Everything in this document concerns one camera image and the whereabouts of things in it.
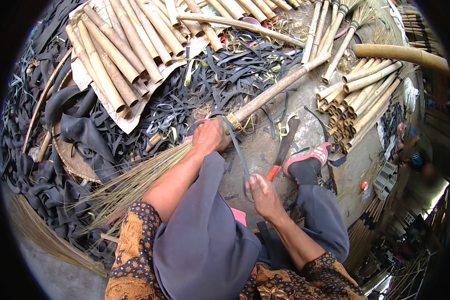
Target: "cut bamboo segment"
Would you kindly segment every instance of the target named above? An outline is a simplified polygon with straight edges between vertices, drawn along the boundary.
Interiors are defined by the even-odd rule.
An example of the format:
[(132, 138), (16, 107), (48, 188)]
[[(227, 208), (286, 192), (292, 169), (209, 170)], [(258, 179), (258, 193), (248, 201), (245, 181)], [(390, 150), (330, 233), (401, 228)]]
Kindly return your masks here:
[(84, 20), (85, 26), (89, 27), (89, 32), (94, 36), (94, 38), (101, 43), (100, 45), (105, 50), (105, 52), (112, 58), (115, 65), (118, 66), (120, 71), (125, 75), (126, 79), (130, 83), (134, 83), (136, 81), (135, 74), (128, 73), (126, 70), (121, 69), (123, 66), (126, 68), (126, 63), (120, 60), (120, 56), (123, 55), (127, 62), (132, 65), (133, 69), (138, 72), (140, 75), (145, 74), (145, 66), (140, 61), (140, 59), (133, 53), (132, 49), (128, 47), (128, 45), (120, 38), (118, 33), (116, 33), (110, 26), (100, 18), (100, 16), (89, 6), (85, 5), (83, 7), (85, 14), (90, 18), (90, 20), (100, 28), (100, 31), (105, 36), (100, 36), (99, 33), (96, 33), (93, 29), (93, 26), (89, 23), (90, 20), (87, 20), (84, 16), (82, 16), (82, 20)]
[(168, 47), (170, 47), (173, 54), (175, 56), (181, 56), (185, 51), (182, 44), (180, 44), (163, 19), (157, 14), (155, 7), (147, 4), (146, 0), (143, 0), (141, 1), (140, 8), (145, 13), (148, 20), (153, 24), (153, 27), (155, 27), (158, 33), (162, 36)]
[(350, 93), (356, 90), (359, 90), (363, 87), (369, 86), (374, 82), (379, 81), (380, 79), (384, 78), (385, 76), (389, 75), (390, 73), (392, 73), (393, 71), (398, 70), (399, 68), (401, 68), (403, 66), (403, 63), (401, 61), (397, 61), (396, 63), (393, 63), (392, 65), (376, 72), (375, 74), (372, 74), (370, 76), (366, 76), (364, 78), (349, 82), (349, 83), (345, 83), (343, 85), (343, 90), (346, 93)]
[(242, 7), (235, 2), (235, 0), (217, 0), (228, 11), (232, 18), (235, 20), (243, 19), (245, 11)]
[[(176, 7), (177, 14), (184, 13), (183, 9), (180, 6)], [(196, 36), (201, 37), (205, 34), (204, 30), (200, 26), (200, 23), (197, 21), (190, 21), (190, 20), (182, 20), (182, 23), (190, 30), (190, 32)]]
[(130, 18), (125, 12), (122, 4), (119, 0), (110, 0), (110, 3), (112, 3), (112, 7), (115, 10), (116, 15), (118, 16), (118, 19), (120, 20), (120, 24), (125, 31), (126, 38), (130, 42), (133, 51), (135, 52), (135, 54), (137, 54), (140, 61), (145, 65), (145, 69), (147, 69), (147, 73), (153, 83), (159, 82), (163, 79), (163, 76), (158, 70), (154, 59), (150, 55), (150, 52), (148, 52), (142, 39), (138, 35), (135, 26), (133, 26), (132, 21), (130, 21)]
[(450, 69), (446, 59), (413, 47), (363, 44), (355, 45), (354, 52), (358, 57), (372, 56), (392, 60), (402, 60), (436, 70), (444, 75), (450, 75)]
[(377, 73), (378, 71), (385, 69), (386, 67), (390, 66), (391, 64), (395, 63), (395, 61), (391, 59), (384, 59), (381, 63), (378, 65), (375, 65), (373, 67), (370, 67), (368, 69), (361, 70), (360, 72), (356, 72), (353, 74), (347, 74), (342, 76), (342, 81), (344, 83), (352, 82), (355, 80), (359, 80), (363, 77), (370, 76), (372, 74)]
[(252, 0), (255, 5), (264, 13), (270, 20), (275, 18), (277, 15), (273, 12), (273, 10), (268, 7), (267, 3), (264, 0)]
[(252, 2), (252, 0), (237, 0), (242, 4), (260, 23), (267, 19), (267, 16)]
[(168, 18), (173, 27), (180, 26), (180, 22), (177, 20), (177, 8), (174, 0), (165, 0), (165, 7), (168, 12)]
[[(202, 9), (200, 9), (200, 7), (198, 7), (198, 4), (195, 2), (195, 0), (185, 0), (185, 3), (188, 5), (188, 8), (192, 11), (192, 13), (203, 14)], [(217, 33), (212, 28), (210, 23), (208, 23), (207, 21), (201, 21), (200, 26), (202, 27), (203, 31), (205, 32), (213, 50), (219, 51), (220, 49), (222, 49), (224, 47), (222, 45), (222, 42), (220, 42), (220, 39), (218, 38)]]
[(84, 26), (87, 27), (87, 33), (90, 34), (94, 39), (100, 43), (105, 52), (113, 60), (115, 65), (120, 69), (120, 71), (125, 75), (126, 79), (131, 83), (134, 83), (140, 77), (140, 74), (133, 68), (131, 63), (126, 60), (126, 58), (120, 53), (120, 51), (107, 39), (105, 34), (103, 34), (100, 29), (90, 20), (90, 18), (83, 14), (81, 17)]
[(119, 21), (119, 18), (117, 17), (117, 14), (113, 10), (112, 4), (110, 4), (110, 0), (103, 0), (103, 3), (105, 4), (106, 13), (108, 15), (108, 19), (110, 19), (110, 23), (112, 23), (113, 30), (116, 32), (116, 34), (118, 34), (120, 39), (122, 39), (123, 42), (129, 48), (132, 48), (132, 46), (130, 46), (130, 44), (129, 44), (129, 40), (127, 39), (127, 36), (125, 35), (125, 31), (123, 31), (122, 24), (120, 24), (120, 21)]
[(145, 29), (143, 28), (142, 24), (140, 24), (137, 15), (133, 12), (132, 6), (130, 5), (130, 1), (129, 0), (119, 0), (119, 1), (122, 4), (122, 7), (125, 10), (126, 14), (128, 15), (133, 26), (135, 27), (138, 36), (140, 37), (141, 41), (143, 42), (148, 52), (150, 53), (150, 56), (153, 59), (158, 57), (158, 52), (155, 49), (152, 41), (148, 37), (147, 33), (145, 32)]
[(170, 64), (170, 61), (172, 60), (172, 57), (170, 56), (170, 53), (168, 52), (167, 48), (165, 48), (165, 46), (163, 45), (162, 40), (160, 39), (157, 32), (155, 31), (154, 26), (152, 25), (150, 20), (145, 16), (145, 13), (142, 11), (142, 9), (140, 9), (140, 6), (138, 6), (138, 4), (137, 4), (137, 2), (135, 2), (135, 0), (129, 0), (129, 2), (130, 2), (130, 6), (133, 9), (133, 12), (135, 13), (135, 15), (137, 15), (137, 18), (140, 21), (140, 24), (144, 28), (145, 32), (148, 35), (148, 38), (150, 39), (151, 43), (155, 47), (155, 50), (157, 51), (158, 55), (160, 56), (162, 63), (165, 66), (168, 66)]
[(233, 16), (228, 12), (228, 10), (223, 7), (218, 0), (207, 0), (207, 2), (223, 17), (233, 19)]
[(320, 13), (320, 19), (318, 20), (317, 30), (315, 31), (315, 38), (313, 39), (312, 50), (310, 52), (310, 59), (314, 59), (317, 56), (318, 46), (322, 40), (322, 31), (325, 26), (325, 19), (327, 18), (328, 7), (330, 6), (330, 0), (325, 0)]
[(211, 23), (230, 25), (230, 26), (239, 27), (239, 28), (245, 28), (245, 29), (253, 31), (253, 32), (258, 32), (266, 37), (275, 38), (275, 39), (284, 41), (286, 43), (289, 43), (291, 45), (298, 46), (300, 48), (305, 47), (305, 44), (303, 42), (301, 42), (297, 39), (294, 39), (288, 35), (278, 33), (275, 30), (266, 29), (262, 26), (250, 24), (250, 23), (243, 22), (243, 21), (226, 19), (226, 18), (222, 18), (219, 16), (212, 16), (212, 15), (199, 14), (199, 13), (187, 13), (187, 12), (177, 15), (177, 18), (180, 20), (211, 22)]
[(133, 93), (129, 84), (125, 81), (122, 74), (120, 73), (117, 66), (113, 63), (113, 61), (108, 57), (108, 54), (105, 53), (100, 43), (98, 43), (95, 39), (92, 38), (93, 45), (100, 56), (100, 60), (102, 61), (103, 66), (105, 67), (108, 76), (113, 82), (113, 85), (117, 89), (117, 91), (122, 96), (122, 99), (128, 105), (128, 107), (133, 107), (138, 103), (138, 97)]
[(83, 41), (85, 51), (87, 51), (88, 57), (90, 59), (91, 67), (95, 72), (96, 79), (98, 80), (98, 82), (100, 82), (100, 86), (105, 92), (107, 101), (110, 103), (116, 113), (124, 111), (127, 106), (123, 102), (120, 94), (115, 89), (112, 80), (108, 76), (108, 73), (102, 64), (100, 57), (98, 56), (92, 39), (90, 38), (88, 30), (82, 20), (78, 21), (78, 31), (80, 32), (80, 37)]
[(322, 0), (316, 0), (315, 9), (313, 10), (312, 21), (310, 23), (310, 28), (308, 30), (308, 36), (306, 37), (305, 48), (302, 54), (302, 63), (307, 63), (310, 59), (310, 54), (312, 52), (313, 39), (315, 37), (315, 31), (317, 29), (317, 22), (320, 16), (320, 10), (322, 8)]

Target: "gray pants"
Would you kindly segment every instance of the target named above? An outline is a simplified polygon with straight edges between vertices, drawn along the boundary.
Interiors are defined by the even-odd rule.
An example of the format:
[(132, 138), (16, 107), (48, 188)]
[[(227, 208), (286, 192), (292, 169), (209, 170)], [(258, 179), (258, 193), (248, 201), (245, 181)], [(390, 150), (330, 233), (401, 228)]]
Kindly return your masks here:
[[(319, 185), (300, 185), (296, 205), (305, 217), (305, 227), (302, 230), (325, 251), (332, 252), (337, 261), (343, 263), (348, 257), (350, 244), (335, 194)], [(270, 231), (270, 239), (264, 241), (264, 237), (260, 237), (262, 249), (258, 261), (273, 265), (271, 256), (272, 259), (279, 256), (275, 265), (296, 270), (276, 231)], [(273, 247), (274, 254), (270, 256), (271, 252), (267, 247)]]

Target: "red sandal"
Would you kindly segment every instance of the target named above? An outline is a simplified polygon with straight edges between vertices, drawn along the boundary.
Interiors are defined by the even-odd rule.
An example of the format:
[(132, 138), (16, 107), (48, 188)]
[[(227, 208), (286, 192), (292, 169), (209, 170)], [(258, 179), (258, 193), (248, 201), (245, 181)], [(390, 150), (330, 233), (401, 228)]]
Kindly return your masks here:
[(328, 141), (318, 145), (315, 149), (313, 149), (312, 151), (310, 151), (306, 155), (297, 156), (297, 157), (294, 157), (294, 158), (291, 158), (291, 159), (287, 160), (285, 165), (283, 165), (283, 173), (286, 176), (288, 176), (288, 177), (292, 177), (292, 175), (290, 175), (290, 173), (288, 173), (288, 167), (291, 164), (293, 164), (294, 162), (306, 160), (306, 159), (309, 159), (309, 158), (316, 158), (316, 159), (318, 159), (321, 162), (321, 167), (323, 168), (325, 163), (328, 160), (327, 147), (330, 147), (330, 151), (332, 150), (332, 144), (330, 142), (328, 142)]

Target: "bamboo tube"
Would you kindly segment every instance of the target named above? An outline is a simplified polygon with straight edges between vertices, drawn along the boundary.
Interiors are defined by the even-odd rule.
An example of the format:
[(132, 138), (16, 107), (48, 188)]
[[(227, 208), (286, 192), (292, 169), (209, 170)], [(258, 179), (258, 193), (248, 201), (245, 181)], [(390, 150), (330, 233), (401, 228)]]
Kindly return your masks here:
[(267, 3), (265, 3), (264, 0), (252, 0), (252, 1), (253, 3), (255, 3), (255, 5), (258, 6), (258, 8), (262, 11), (262, 13), (264, 13), (267, 16), (267, 18), (273, 19), (277, 16), (273, 12), (273, 10), (270, 7), (268, 7)]
[(110, 0), (110, 3), (112, 3), (112, 7), (115, 10), (116, 15), (118, 16), (118, 19), (120, 20), (120, 24), (122, 25), (123, 30), (125, 31), (126, 37), (130, 42), (133, 51), (135, 52), (135, 54), (137, 54), (140, 61), (145, 65), (145, 69), (147, 69), (147, 73), (150, 76), (153, 83), (159, 82), (160, 80), (163, 79), (163, 76), (158, 70), (157, 65), (154, 62), (154, 59), (150, 55), (150, 52), (148, 52), (142, 39), (138, 35), (135, 26), (133, 26), (132, 21), (125, 12), (125, 9), (123, 8), (122, 4), (120, 3), (119, 0)]
[(170, 61), (172, 60), (172, 57), (170, 56), (170, 53), (168, 52), (167, 48), (165, 48), (165, 46), (163, 45), (162, 40), (160, 39), (157, 32), (155, 31), (154, 26), (152, 25), (150, 20), (145, 16), (145, 13), (142, 11), (142, 9), (140, 9), (140, 6), (138, 6), (138, 3), (135, 2), (135, 0), (129, 0), (129, 2), (130, 2), (130, 6), (133, 9), (133, 12), (135, 13), (135, 15), (137, 15), (137, 18), (138, 18), (140, 24), (144, 28), (145, 33), (148, 35), (148, 38), (150, 39), (151, 43), (153, 44), (153, 47), (155, 48), (158, 55), (160, 56), (162, 63), (165, 66), (168, 66), (170, 64)]
[(110, 23), (112, 23), (113, 30), (120, 37), (120, 39), (122, 39), (123, 42), (129, 48), (131, 48), (132, 46), (130, 46), (130, 43), (129, 43), (128, 39), (127, 39), (127, 36), (125, 35), (125, 31), (123, 31), (122, 24), (120, 24), (119, 18), (117, 17), (117, 14), (113, 10), (112, 4), (110, 4), (110, 0), (103, 0), (103, 3), (105, 4), (106, 13), (108, 15), (108, 19), (110, 19)]
[(352, 81), (355, 81), (355, 80), (359, 80), (359, 79), (361, 79), (363, 77), (367, 77), (367, 76), (370, 76), (372, 74), (375, 74), (378, 71), (383, 70), (384, 68), (390, 66), (393, 63), (395, 63), (395, 61), (393, 61), (391, 59), (384, 59), (381, 63), (376, 64), (375, 66), (371, 66), (368, 69), (363, 69), (360, 72), (343, 75), (342, 76), (342, 81), (344, 83), (348, 83), (348, 82), (352, 82)]
[(245, 14), (245, 10), (235, 2), (235, 0), (217, 0), (232, 15), (231, 19), (241, 20)]
[(278, 5), (275, 4), (272, 0), (263, 0), (263, 2), (266, 3), (272, 11), (274, 11), (278, 8)]
[[(188, 8), (192, 11), (192, 13), (195, 14), (203, 14), (200, 7), (198, 7), (195, 0), (185, 0), (186, 4), (188, 5)], [(224, 46), (222, 45), (222, 42), (220, 42), (220, 39), (217, 36), (217, 33), (215, 33), (215, 30), (212, 28), (210, 23), (207, 21), (201, 21), (200, 26), (202, 27), (203, 31), (207, 35), (208, 40), (210, 41), (210, 45), (215, 51), (219, 51)]]
[(327, 18), (328, 7), (330, 6), (330, 0), (325, 0), (321, 9), (320, 19), (318, 20), (317, 30), (315, 31), (315, 38), (312, 44), (312, 50), (310, 52), (310, 59), (313, 59), (317, 55), (318, 46), (322, 40), (322, 31), (325, 26), (325, 19)]
[(233, 16), (223, 7), (218, 0), (207, 0), (207, 2), (223, 17), (233, 19)]
[[(177, 6), (176, 7), (176, 11), (177, 14), (182, 14), (184, 13), (184, 10), (180, 7)], [(196, 37), (201, 37), (205, 34), (204, 30), (202, 29), (202, 27), (200, 26), (200, 23), (198, 23), (197, 21), (190, 21), (190, 20), (182, 20), (182, 23), (190, 30), (190, 32), (196, 36)]]
[(446, 59), (413, 47), (363, 44), (355, 45), (354, 52), (358, 57), (378, 56), (393, 60), (403, 60), (436, 70), (444, 75), (450, 75), (450, 69)]
[(155, 49), (152, 41), (148, 37), (147, 33), (145, 32), (145, 29), (142, 27), (142, 24), (140, 24), (137, 15), (133, 12), (132, 6), (130, 5), (130, 1), (129, 0), (119, 0), (119, 1), (122, 4), (122, 7), (125, 10), (126, 14), (128, 15), (133, 26), (135, 27), (135, 30), (137, 31), (141, 41), (147, 48), (148, 52), (150, 52), (151, 57), (153, 59), (158, 57), (158, 52)]
[(252, 0), (237, 0), (242, 4), (260, 23), (267, 19), (267, 16), (252, 2)]
[(100, 43), (125, 78), (129, 82), (135, 83), (140, 74), (145, 73), (143, 63), (89, 5), (85, 5), (83, 10), (86, 15), (82, 15), (81, 19), (88, 32)]
[(290, 5), (288, 5), (284, 0), (271, 0), (273, 3), (275, 3), (276, 5), (278, 5), (278, 7), (280, 7), (281, 9), (283, 9), (284, 11), (288, 12), (291, 9), (293, 9)]
[(102, 64), (102, 61), (100, 60), (100, 57), (98, 57), (98, 53), (94, 47), (94, 44), (92, 43), (92, 39), (90, 38), (88, 30), (82, 20), (78, 21), (78, 31), (80, 32), (80, 37), (83, 41), (85, 51), (87, 51), (88, 57), (90, 59), (91, 67), (95, 72), (95, 75), (97, 77), (96, 79), (98, 79), (98, 81), (100, 82), (100, 86), (105, 92), (107, 101), (110, 103), (110, 105), (112, 105), (113, 110), (116, 113), (125, 111), (127, 106), (120, 97), (120, 94), (115, 89), (112, 80), (108, 76), (108, 73)]
[(294, 39), (292, 37), (289, 37), (288, 35), (278, 33), (274, 30), (266, 29), (259, 25), (250, 24), (243, 21), (237, 21), (232, 19), (226, 19), (218, 16), (211, 16), (211, 15), (205, 15), (205, 14), (198, 14), (198, 13), (183, 13), (177, 15), (177, 18), (180, 20), (193, 20), (193, 21), (199, 21), (199, 22), (212, 22), (212, 23), (218, 23), (218, 24), (225, 24), (230, 25), (234, 27), (239, 28), (245, 28), (247, 30), (258, 32), (262, 34), (263, 36), (275, 38), (281, 41), (284, 41), (288, 44), (295, 45), (297, 47), (303, 48), (305, 44), (297, 39)]
[(91, 39), (95, 49), (100, 56), (100, 60), (102, 61), (105, 70), (108, 73), (108, 76), (113, 82), (113, 85), (117, 89), (118, 93), (128, 105), (128, 107), (133, 107), (138, 103), (138, 97), (133, 93), (131, 87), (123, 78), (117, 66), (113, 63), (112, 59), (108, 57), (108, 54), (103, 50), (102, 46), (96, 41), (96, 39)]
[(357, 91), (363, 87), (369, 86), (374, 82), (379, 81), (380, 79), (384, 78), (385, 76), (389, 75), (390, 73), (392, 73), (393, 71), (398, 70), (399, 68), (401, 68), (403, 66), (403, 63), (401, 61), (397, 61), (393, 64), (391, 64), (390, 66), (376, 72), (375, 74), (372, 74), (370, 76), (366, 76), (364, 78), (349, 82), (349, 83), (345, 83), (343, 85), (343, 90), (345, 91), (345, 93), (350, 93), (353, 91)]
[(165, 7), (168, 12), (168, 18), (173, 27), (180, 26), (180, 21), (177, 20), (177, 9), (174, 0), (165, 0)]

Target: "person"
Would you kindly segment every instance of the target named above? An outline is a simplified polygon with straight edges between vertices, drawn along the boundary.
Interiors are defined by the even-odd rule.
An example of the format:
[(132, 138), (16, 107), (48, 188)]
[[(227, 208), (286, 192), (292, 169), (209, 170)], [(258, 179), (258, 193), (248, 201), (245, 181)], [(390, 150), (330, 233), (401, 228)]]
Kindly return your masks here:
[[(306, 228), (287, 215), (273, 183), (248, 178), (257, 213), (274, 228), (259, 238), (217, 192), (225, 168), (218, 152), (230, 142), (222, 124), (216, 117), (199, 125), (185, 157), (132, 203), (105, 299), (365, 299), (341, 264), (349, 241), (335, 195), (317, 182), (331, 144), (284, 166), (299, 184)], [(272, 233), (279, 245), (265, 237)], [(291, 263), (274, 258), (282, 256)]]

